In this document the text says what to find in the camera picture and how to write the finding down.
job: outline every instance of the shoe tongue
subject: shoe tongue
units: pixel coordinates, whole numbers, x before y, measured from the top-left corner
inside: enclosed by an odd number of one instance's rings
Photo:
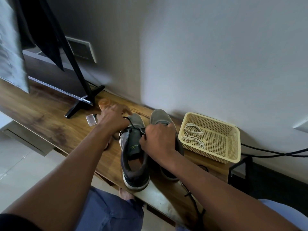
[[[141,149],[139,140],[141,138],[141,133],[137,129],[132,129],[129,133],[128,143],[127,143],[127,159],[133,160],[138,159],[143,155],[143,150]]]

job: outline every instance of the person's left hand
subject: person's left hand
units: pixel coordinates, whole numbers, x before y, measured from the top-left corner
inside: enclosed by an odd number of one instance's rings
[[[104,129],[113,135],[116,132],[124,130],[129,125],[129,121],[122,117],[123,113],[132,114],[131,110],[122,104],[108,106],[97,115],[98,125],[103,125]]]

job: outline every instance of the person's right hand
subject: person's right hand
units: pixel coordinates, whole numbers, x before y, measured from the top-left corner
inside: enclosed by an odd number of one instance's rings
[[[175,128],[174,124],[148,125],[145,128],[145,136],[140,139],[141,148],[160,166],[165,167],[172,159],[175,152]]]

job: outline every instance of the wooden surface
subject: wooden surface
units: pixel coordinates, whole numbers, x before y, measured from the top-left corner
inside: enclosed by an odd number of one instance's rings
[[[74,104],[75,99],[33,81],[30,81],[30,94],[3,80],[0,80],[0,91],[1,112],[66,153],[70,153],[94,128],[87,124],[85,116],[100,112],[96,105],[91,110],[80,110],[72,118],[66,119],[64,115]],[[151,109],[106,91],[101,92],[96,97],[96,101],[101,98],[109,98],[113,103],[127,105],[141,116],[146,125],[149,123]],[[181,120],[173,119],[173,121],[179,130]],[[195,164],[208,167],[211,174],[227,182],[228,164],[219,163],[188,150],[185,151],[185,157]],[[103,153],[96,172],[117,186],[126,188],[122,179],[118,141],[113,141],[108,150]],[[164,179],[157,166],[154,165],[151,169],[149,185],[144,190],[133,193],[175,222],[188,227],[194,226],[196,211],[190,199],[184,197],[185,189],[180,182],[170,182]],[[204,220],[206,228],[218,229],[208,214],[205,215]]]

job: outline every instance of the forearm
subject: forearm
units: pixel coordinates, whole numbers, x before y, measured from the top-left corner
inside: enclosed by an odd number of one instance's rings
[[[104,128],[96,126],[58,167],[4,212],[24,217],[44,231],[71,230],[110,137]]]
[[[298,230],[260,201],[222,182],[176,151],[170,161],[170,171],[187,186],[222,230]]]

